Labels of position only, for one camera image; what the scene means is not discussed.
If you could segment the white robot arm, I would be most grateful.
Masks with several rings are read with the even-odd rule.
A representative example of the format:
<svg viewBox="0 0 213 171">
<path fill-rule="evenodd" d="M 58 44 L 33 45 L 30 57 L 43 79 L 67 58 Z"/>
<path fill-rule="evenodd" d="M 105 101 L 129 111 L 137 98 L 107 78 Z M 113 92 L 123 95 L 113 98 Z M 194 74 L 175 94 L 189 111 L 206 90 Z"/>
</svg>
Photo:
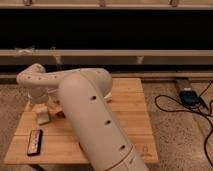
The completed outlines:
<svg viewBox="0 0 213 171">
<path fill-rule="evenodd" d="M 47 73 L 33 64 L 16 77 L 29 88 L 56 87 L 67 120 L 95 171 L 149 171 L 105 97 L 112 77 L 103 68 Z"/>
</svg>

